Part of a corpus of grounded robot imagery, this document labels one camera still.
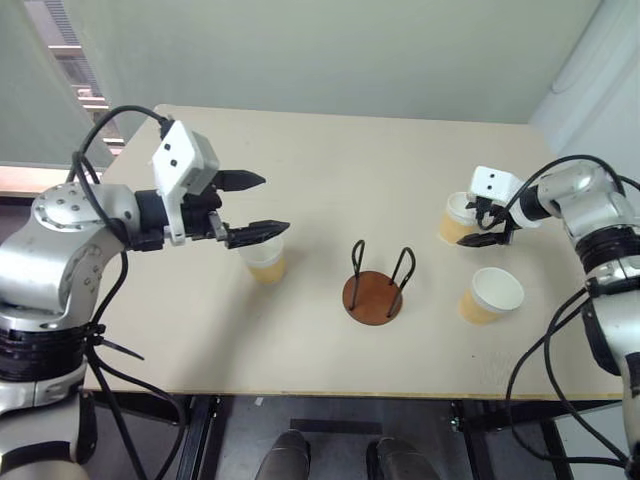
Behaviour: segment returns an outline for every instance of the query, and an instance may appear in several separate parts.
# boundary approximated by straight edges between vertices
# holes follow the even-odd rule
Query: wooden table
[[[107,337],[146,357],[104,358],[161,388],[190,393],[499,398],[511,369],[580,288],[578,258],[557,220],[518,231],[508,247],[465,249],[436,237],[447,196],[482,164],[526,178],[552,159],[527,125],[158,107],[207,136],[223,168],[266,185],[223,193],[225,221],[291,222],[288,272],[256,284],[239,255],[215,241],[132,253],[129,278],[108,309]],[[104,181],[153,187],[157,126],[147,121]],[[410,246],[417,269],[398,317],[368,327],[344,311],[351,248],[365,239],[363,269],[391,273]],[[479,327],[457,302],[474,271],[498,266],[523,284],[522,307]],[[119,270],[113,260],[106,291]],[[581,321],[552,345],[571,398],[617,398],[619,380],[593,361]],[[93,378],[87,379],[91,388]],[[131,390],[112,380],[114,388]],[[520,398],[553,398],[541,355],[522,370]]]

